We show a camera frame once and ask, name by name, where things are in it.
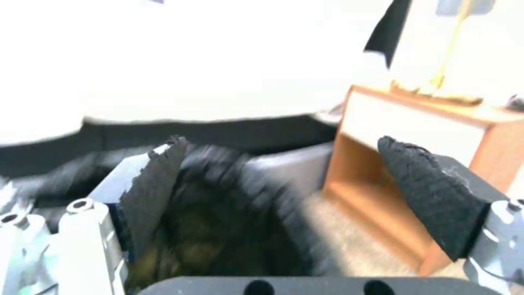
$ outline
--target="wooden shelf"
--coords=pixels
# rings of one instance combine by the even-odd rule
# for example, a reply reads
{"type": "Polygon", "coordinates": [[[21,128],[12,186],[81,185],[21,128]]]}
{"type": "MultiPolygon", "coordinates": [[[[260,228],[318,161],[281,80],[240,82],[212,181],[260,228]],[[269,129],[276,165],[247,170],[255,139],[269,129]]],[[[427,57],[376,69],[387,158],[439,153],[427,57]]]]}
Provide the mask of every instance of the wooden shelf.
{"type": "Polygon", "coordinates": [[[433,239],[415,217],[394,185],[380,182],[333,182],[325,188],[326,197],[361,227],[381,239],[411,267],[418,269],[433,239]]]}

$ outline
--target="black cloth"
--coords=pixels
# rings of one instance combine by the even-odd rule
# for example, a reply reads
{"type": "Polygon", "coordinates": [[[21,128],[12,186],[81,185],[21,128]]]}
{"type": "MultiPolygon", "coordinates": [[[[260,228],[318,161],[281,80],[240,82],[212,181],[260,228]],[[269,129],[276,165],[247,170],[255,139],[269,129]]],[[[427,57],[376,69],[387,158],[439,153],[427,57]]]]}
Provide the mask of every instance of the black cloth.
{"type": "Polygon", "coordinates": [[[252,155],[285,152],[331,142],[336,128],[308,115],[190,123],[96,124],[38,143],[0,147],[0,176],[41,175],[88,154],[159,146],[178,134],[195,144],[224,146],[252,155]]]}

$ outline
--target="screw hole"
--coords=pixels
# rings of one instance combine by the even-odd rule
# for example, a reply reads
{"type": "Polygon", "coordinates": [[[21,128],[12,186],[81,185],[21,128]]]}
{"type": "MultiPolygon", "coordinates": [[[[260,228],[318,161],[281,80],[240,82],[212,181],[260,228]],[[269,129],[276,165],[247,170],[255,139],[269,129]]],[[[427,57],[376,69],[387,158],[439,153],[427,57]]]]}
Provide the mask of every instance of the screw hole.
{"type": "Polygon", "coordinates": [[[4,218],[2,218],[2,223],[11,222],[11,221],[15,220],[16,217],[18,217],[17,214],[9,214],[9,215],[5,216],[4,218]]]}
{"type": "Polygon", "coordinates": [[[244,295],[275,295],[275,289],[264,280],[256,280],[246,286],[244,295]]]}
{"type": "Polygon", "coordinates": [[[79,208],[82,208],[83,206],[85,206],[87,204],[88,203],[86,201],[79,201],[79,202],[73,204],[73,208],[79,209],[79,208]]]}
{"type": "Polygon", "coordinates": [[[364,295],[395,295],[395,292],[383,281],[372,280],[364,285],[364,295]]]}

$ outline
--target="white cabinet drawer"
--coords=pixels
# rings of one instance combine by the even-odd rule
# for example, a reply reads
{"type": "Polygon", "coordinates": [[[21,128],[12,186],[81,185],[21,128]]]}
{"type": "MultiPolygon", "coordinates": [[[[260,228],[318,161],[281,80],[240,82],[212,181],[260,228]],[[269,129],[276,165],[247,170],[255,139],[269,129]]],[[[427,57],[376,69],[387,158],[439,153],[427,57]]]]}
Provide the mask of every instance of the white cabinet drawer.
{"type": "Polygon", "coordinates": [[[375,150],[378,139],[388,135],[469,166],[484,136],[485,126],[352,92],[341,131],[375,150]]]}

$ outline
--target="bolt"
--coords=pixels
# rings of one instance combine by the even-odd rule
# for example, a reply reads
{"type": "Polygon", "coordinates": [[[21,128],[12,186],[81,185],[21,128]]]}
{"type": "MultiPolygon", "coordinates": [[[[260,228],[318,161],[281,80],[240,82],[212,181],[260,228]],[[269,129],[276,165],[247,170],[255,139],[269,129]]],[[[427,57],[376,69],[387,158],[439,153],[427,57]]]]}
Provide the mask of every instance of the bolt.
{"type": "Polygon", "coordinates": [[[82,198],[69,203],[65,209],[69,215],[74,215],[94,208],[94,202],[90,198],[82,198]]]}
{"type": "Polygon", "coordinates": [[[14,225],[20,229],[26,229],[29,227],[29,220],[25,214],[18,213],[7,213],[0,216],[0,226],[3,225],[14,225]]]}

